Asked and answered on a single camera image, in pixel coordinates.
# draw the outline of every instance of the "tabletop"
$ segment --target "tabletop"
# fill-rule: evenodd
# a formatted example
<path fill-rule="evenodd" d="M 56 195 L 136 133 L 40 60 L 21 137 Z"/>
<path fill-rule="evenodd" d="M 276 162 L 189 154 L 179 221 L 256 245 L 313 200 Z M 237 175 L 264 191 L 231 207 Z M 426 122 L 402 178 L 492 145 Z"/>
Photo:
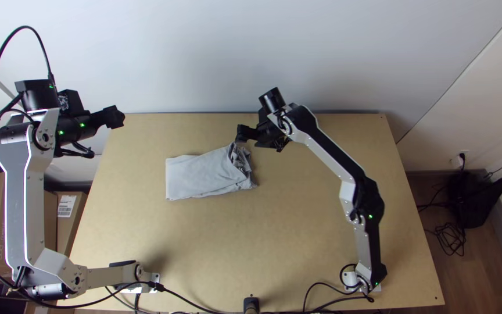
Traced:
<path fill-rule="evenodd" d="M 375 302 L 341 302 L 333 310 L 444 304 L 424 230 L 381 114 L 317 114 L 320 128 L 375 180 L 385 202 L 381 259 L 388 275 Z M 340 180 L 304 145 L 277 153 L 245 144 L 259 186 L 201 199 L 167 201 L 165 160 L 229 145 L 252 113 L 130 114 L 111 132 L 71 252 L 79 265 L 107 267 L 136 259 L 160 282 L 203 306 L 241 312 L 245 297 L 262 311 L 300 311 L 307 288 L 342 288 L 339 271 L 357 262 L 353 227 L 339 202 Z M 108 295 L 104 288 L 60 301 Z M 132 303 L 133 295 L 122 295 Z M 342 297 L 315 287 L 307 308 Z M 141 309 L 195 308 L 165 293 L 143 294 Z M 111 298 L 93 309 L 126 310 Z"/>

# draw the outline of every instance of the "gray cloth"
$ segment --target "gray cloth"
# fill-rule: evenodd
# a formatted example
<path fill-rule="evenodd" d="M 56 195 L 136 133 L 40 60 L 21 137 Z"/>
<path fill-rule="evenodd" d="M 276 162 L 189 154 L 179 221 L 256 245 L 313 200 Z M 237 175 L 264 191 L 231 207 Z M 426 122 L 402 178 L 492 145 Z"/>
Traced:
<path fill-rule="evenodd" d="M 255 188 L 251 153 L 235 142 L 200 156 L 166 159 L 166 199 L 207 197 Z"/>

